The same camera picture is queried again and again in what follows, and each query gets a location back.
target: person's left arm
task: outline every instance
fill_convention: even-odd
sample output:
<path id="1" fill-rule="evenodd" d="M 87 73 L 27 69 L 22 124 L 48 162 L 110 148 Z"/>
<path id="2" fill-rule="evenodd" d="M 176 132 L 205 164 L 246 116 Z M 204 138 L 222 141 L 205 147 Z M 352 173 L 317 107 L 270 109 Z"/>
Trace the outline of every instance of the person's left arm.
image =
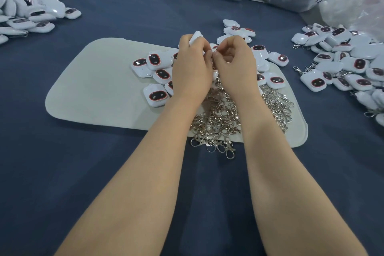
<path id="1" fill-rule="evenodd" d="M 191 37 L 180 40 L 174 96 L 55 256 L 160 254 L 175 209 L 187 134 L 212 84 L 210 45 L 200 37 L 189 46 Z"/>

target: blue table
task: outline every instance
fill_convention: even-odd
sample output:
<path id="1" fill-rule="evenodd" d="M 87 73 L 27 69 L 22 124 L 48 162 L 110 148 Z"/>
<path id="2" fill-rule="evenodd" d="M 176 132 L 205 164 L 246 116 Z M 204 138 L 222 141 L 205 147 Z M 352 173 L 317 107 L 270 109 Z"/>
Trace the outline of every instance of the blue table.
<path id="1" fill-rule="evenodd" d="M 222 20 L 257 31 L 253 44 L 304 68 L 313 53 L 292 49 L 300 17 L 252 1 L 61 0 L 83 12 L 49 34 L 15 39 L 0 50 L 0 254 L 52 255 L 145 132 L 52 118 L 44 100 L 91 41 L 121 37 L 176 47 L 200 30 L 214 42 Z M 309 124 L 295 153 L 370 255 L 384 254 L 384 128 L 365 118 L 348 93 L 310 92 L 283 69 Z M 265 255 L 254 219 L 242 144 L 236 159 L 187 144 L 175 215 L 162 255 Z"/>

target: metal chain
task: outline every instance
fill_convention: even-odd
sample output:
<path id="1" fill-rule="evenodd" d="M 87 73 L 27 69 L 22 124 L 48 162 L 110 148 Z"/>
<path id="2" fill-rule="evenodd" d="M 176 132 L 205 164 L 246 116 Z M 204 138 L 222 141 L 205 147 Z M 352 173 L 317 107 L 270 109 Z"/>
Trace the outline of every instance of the metal chain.
<path id="1" fill-rule="evenodd" d="M 231 96 L 224 90 L 220 78 L 211 88 L 207 100 L 209 110 L 201 115 L 196 115 L 190 130 L 195 134 L 190 143 L 193 147 L 206 145 L 208 152 L 225 153 L 228 159 L 235 157 L 235 149 L 230 135 L 241 133 L 241 124 L 237 107 Z M 285 133 L 288 123 L 292 121 L 291 108 L 295 106 L 284 94 L 270 89 L 262 88 L 262 98 L 268 106 L 276 123 Z"/>

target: person's left hand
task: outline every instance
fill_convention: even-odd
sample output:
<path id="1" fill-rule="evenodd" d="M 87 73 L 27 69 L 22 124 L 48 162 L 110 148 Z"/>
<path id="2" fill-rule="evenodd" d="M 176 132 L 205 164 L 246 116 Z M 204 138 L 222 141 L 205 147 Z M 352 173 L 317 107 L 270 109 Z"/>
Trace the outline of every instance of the person's left hand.
<path id="1" fill-rule="evenodd" d="M 212 50 L 203 37 L 189 46 L 191 37 L 183 35 L 180 39 L 179 53 L 172 70 L 173 97 L 185 99 L 198 108 L 212 85 Z"/>

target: person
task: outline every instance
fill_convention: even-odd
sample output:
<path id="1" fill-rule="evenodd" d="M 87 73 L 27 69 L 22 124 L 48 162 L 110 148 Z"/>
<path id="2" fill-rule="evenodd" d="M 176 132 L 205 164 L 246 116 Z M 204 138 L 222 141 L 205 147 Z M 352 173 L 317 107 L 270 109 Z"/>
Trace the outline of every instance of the person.
<path id="1" fill-rule="evenodd" d="M 190 46 L 191 37 L 180 39 L 174 96 L 55 255 L 161 253 L 175 209 L 185 141 L 211 88 L 213 67 L 238 108 L 253 210 L 267 255 L 367 255 L 265 105 L 256 61 L 244 40 L 229 37 L 213 53 L 203 37 Z"/>

